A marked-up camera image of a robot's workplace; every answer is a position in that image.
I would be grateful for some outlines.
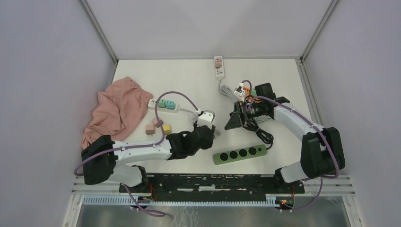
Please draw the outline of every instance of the gray wall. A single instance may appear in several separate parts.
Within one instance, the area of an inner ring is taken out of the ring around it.
[[[401,1],[343,0],[306,60],[366,226],[400,226]]]
[[[88,0],[119,59],[300,56],[331,0]]]
[[[60,226],[113,64],[77,0],[0,2],[0,226]]]

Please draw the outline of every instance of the green power strip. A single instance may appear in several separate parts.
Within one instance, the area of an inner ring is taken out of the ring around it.
[[[215,165],[221,165],[230,162],[241,161],[253,157],[260,157],[267,154],[267,149],[264,144],[241,148],[232,151],[226,151],[222,153],[217,153],[213,155],[213,162]]]

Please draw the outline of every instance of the coiled black cable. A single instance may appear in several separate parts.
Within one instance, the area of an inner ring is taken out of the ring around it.
[[[254,131],[256,133],[256,136],[258,136],[263,143],[270,145],[266,148],[267,150],[273,146],[273,135],[259,128],[258,123],[256,123],[255,119],[249,119],[248,122],[244,124],[243,128],[248,131]]]

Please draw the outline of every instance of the white table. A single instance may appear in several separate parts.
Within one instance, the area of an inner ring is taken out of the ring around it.
[[[306,98],[293,59],[226,59],[226,79],[222,84],[230,88],[238,86],[244,79],[252,86],[271,83],[278,96],[288,98],[305,116],[310,118]],[[194,156],[181,160],[136,162],[148,173],[200,173],[200,174],[274,174],[280,167],[299,161],[301,142],[282,124],[270,120],[260,125],[274,136],[274,144],[263,157],[214,165],[215,153],[262,144],[254,132],[245,129],[224,131],[234,105],[228,97],[218,93],[218,81],[213,72],[214,61],[210,60],[121,60],[115,72],[114,81],[131,77],[157,99],[166,91],[180,91],[186,94],[198,108],[211,110],[216,114],[215,125],[221,131],[213,147],[199,150]],[[179,95],[167,95],[164,99],[178,102],[182,108],[193,110],[191,104]],[[192,131],[192,115],[187,112],[162,113],[160,118],[172,126],[173,133]],[[160,130],[153,137],[145,135],[145,125],[155,117],[149,111],[136,130],[125,142],[155,140],[161,137]]]

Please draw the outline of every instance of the pink cube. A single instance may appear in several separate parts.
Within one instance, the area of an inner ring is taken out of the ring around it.
[[[152,123],[156,126],[156,128],[159,128],[164,124],[162,119],[160,119],[160,121],[158,122],[156,118],[153,118]]]
[[[156,132],[155,125],[153,125],[153,124],[147,124],[147,125],[146,125],[146,127],[145,127],[145,133],[146,133],[147,135],[154,135],[155,132]]]

